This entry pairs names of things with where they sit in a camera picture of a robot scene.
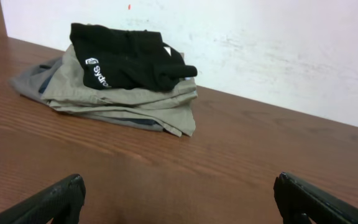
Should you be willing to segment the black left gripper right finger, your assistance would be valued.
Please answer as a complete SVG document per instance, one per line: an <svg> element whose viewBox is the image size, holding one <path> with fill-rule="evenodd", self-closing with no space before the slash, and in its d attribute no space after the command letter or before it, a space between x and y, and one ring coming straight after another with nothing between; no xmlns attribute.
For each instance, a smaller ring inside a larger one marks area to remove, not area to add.
<svg viewBox="0 0 358 224"><path fill-rule="evenodd" d="M358 208L291 173L276 177L273 191L284 224L358 224Z"/></svg>

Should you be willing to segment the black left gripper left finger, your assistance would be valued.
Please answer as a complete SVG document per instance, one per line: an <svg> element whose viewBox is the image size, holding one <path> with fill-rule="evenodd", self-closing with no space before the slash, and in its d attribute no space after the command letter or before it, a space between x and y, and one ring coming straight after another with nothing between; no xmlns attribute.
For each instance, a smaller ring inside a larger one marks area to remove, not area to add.
<svg viewBox="0 0 358 224"><path fill-rule="evenodd" d="M81 175L72 174L0 213L0 224L77 224L85 203Z"/></svg>

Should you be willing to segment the black t-shirt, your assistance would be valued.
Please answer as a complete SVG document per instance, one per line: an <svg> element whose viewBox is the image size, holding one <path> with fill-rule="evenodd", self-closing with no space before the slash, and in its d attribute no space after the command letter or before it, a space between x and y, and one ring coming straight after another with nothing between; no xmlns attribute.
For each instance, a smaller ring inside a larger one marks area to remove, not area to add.
<svg viewBox="0 0 358 224"><path fill-rule="evenodd" d="M170 91L198 74L196 67L186 65L180 53L163 42L159 32L72 23L70 40L84 71L84 85L96 90Z"/></svg>

